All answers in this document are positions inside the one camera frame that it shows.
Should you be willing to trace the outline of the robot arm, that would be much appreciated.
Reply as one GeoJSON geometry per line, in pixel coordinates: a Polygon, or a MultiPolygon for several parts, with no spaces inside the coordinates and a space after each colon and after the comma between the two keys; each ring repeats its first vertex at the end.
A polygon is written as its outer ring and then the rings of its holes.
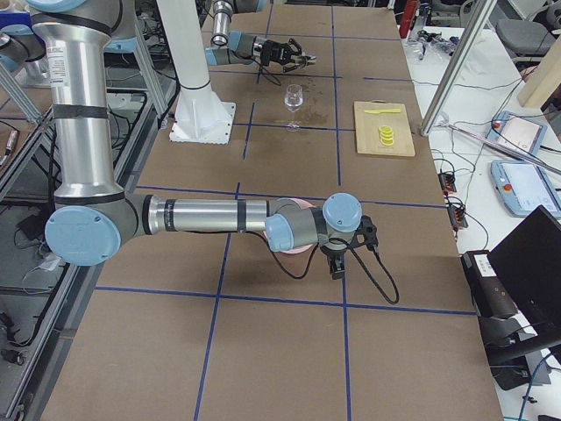
{"type": "Polygon", "coordinates": [[[313,54],[306,54],[293,38],[286,43],[231,29],[235,14],[262,11],[265,1],[208,1],[213,17],[210,47],[205,49],[209,66],[256,63],[262,67],[272,62],[282,66],[284,73],[316,63],[313,54]]]}
{"type": "Polygon", "coordinates": [[[127,241],[158,232],[254,233],[273,253],[311,246],[344,273],[363,229],[359,201],[346,193],[303,209],[295,200],[167,199],[129,194],[114,176],[103,53],[132,35],[130,1],[32,1],[32,29],[46,44],[62,182],[46,222],[51,250],[82,267],[113,257],[127,241]]]}

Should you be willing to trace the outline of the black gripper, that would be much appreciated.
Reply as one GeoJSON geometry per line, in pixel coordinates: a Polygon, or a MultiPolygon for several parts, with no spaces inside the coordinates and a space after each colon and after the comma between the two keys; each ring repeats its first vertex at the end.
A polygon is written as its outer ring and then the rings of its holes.
{"type": "Polygon", "coordinates": [[[268,66],[271,62],[283,65],[284,74],[305,68],[307,61],[298,60],[288,63],[288,56],[301,56],[302,46],[294,39],[290,38],[288,42],[281,44],[276,41],[266,40],[261,49],[261,64],[268,66]]]}
{"type": "Polygon", "coordinates": [[[328,239],[321,246],[322,253],[327,257],[329,263],[330,276],[333,280],[344,278],[345,267],[342,256],[345,254],[349,243],[345,239],[328,239]]]}

